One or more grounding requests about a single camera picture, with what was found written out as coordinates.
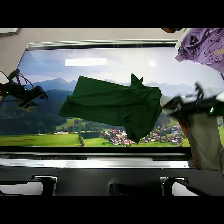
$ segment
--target green cloth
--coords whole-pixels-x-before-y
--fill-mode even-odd
[[[128,139],[138,143],[150,133],[162,111],[160,89],[146,87],[142,81],[132,74],[131,85],[121,86],[80,76],[59,115],[123,126]]]

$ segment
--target sky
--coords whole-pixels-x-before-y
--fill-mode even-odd
[[[191,61],[178,62],[174,47],[57,49],[25,52],[19,69],[31,82],[63,78],[67,82],[80,75],[117,83],[130,82],[131,73],[143,83],[157,82],[224,88],[219,72]],[[66,59],[106,58],[106,65],[65,66]]]

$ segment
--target landscape image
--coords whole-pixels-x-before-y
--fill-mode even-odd
[[[26,51],[18,68],[33,86],[44,89],[48,99],[35,99],[38,106],[27,110],[17,107],[16,101],[2,102],[0,146],[189,146],[179,123],[166,111],[161,113],[153,131],[139,144],[127,138],[123,127],[58,115],[80,75],[130,85],[131,73],[134,73],[138,78],[143,77],[144,85],[157,86],[168,97],[194,93],[197,81],[207,95],[223,89],[224,81],[218,72],[192,62],[179,63],[174,55],[174,48],[162,47]],[[31,85],[26,84],[26,88],[30,89]],[[218,124],[224,144],[222,118],[218,118]]]

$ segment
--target purple garment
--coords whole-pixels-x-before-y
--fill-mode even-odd
[[[224,73],[224,28],[192,28],[176,59],[198,62]]]

